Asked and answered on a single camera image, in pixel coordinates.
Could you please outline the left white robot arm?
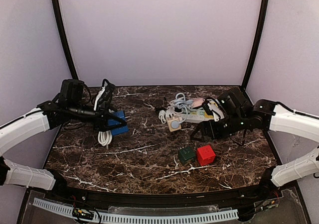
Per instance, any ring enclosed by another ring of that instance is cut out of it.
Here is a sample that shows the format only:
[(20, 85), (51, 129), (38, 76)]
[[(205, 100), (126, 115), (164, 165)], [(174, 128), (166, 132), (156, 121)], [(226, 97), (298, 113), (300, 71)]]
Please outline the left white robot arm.
[(4, 154), (25, 140), (55, 129), (71, 120), (91, 123), (97, 131), (110, 131), (125, 127), (124, 118), (108, 109), (95, 110), (81, 104), (61, 105), (44, 102), (30, 112), (4, 124), (0, 128), (0, 184), (40, 188), (51, 191), (66, 187), (66, 180), (55, 170), (37, 169), (17, 164), (4, 158)]

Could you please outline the dark green cube socket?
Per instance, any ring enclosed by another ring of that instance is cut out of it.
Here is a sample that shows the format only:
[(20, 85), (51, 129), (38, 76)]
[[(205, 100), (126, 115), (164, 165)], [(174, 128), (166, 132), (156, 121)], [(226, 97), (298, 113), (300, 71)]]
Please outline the dark green cube socket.
[(180, 149), (177, 154), (182, 165), (192, 163), (196, 159), (196, 154), (190, 146)]

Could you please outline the red cube socket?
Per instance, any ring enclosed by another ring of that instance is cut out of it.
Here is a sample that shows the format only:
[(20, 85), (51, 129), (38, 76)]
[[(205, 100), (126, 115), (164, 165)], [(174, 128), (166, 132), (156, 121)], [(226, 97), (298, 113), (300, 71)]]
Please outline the red cube socket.
[(206, 166), (214, 162), (216, 154), (210, 145), (206, 145), (197, 149), (196, 157), (200, 166)]

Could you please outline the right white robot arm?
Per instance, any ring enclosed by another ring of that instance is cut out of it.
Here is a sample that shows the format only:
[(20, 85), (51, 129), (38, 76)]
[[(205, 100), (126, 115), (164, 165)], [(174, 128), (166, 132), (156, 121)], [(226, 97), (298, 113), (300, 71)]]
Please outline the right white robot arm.
[[(220, 98), (219, 107), (224, 117), (218, 120), (202, 121), (191, 134), (192, 140), (207, 142), (229, 138), (239, 131), (285, 133), (292, 136), (290, 151), (296, 151), (300, 141), (319, 142), (319, 117), (289, 108), (281, 102), (261, 99), (255, 104), (250, 101), (237, 101), (233, 98)], [(289, 182), (319, 172), (319, 148), (303, 151), (300, 157), (286, 156), (285, 163), (267, 168), (259, 185), (277, 189)]]

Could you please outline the blue cube socket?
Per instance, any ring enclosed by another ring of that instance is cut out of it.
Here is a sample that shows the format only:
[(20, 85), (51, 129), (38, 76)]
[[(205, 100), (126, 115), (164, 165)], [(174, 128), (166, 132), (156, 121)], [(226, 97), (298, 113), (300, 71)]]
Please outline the blue cube socket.
[[(124, 121), (126, 121), (125, 112), (124, 111), (113, 112), (113, 114), (115, 116), (117, 116), (118, 118), (121, 118)], [(118, 125), (118, 124), (121, 124), (121, 123), (119, 121), (114, 120), (114, 119), (109, 119), (108, 120), (108, 125), (109, 126), (115, 126), (115, 125)], [(122, 127), (111, 129), (111, 134), (112, 134), (112, 136), (117, 136), (117, 135), (126, 133), (128, 131), (129, 131), (129, 128), (128, 128), (127, 125), (125, 125), (125, 126), (122, 126)]]

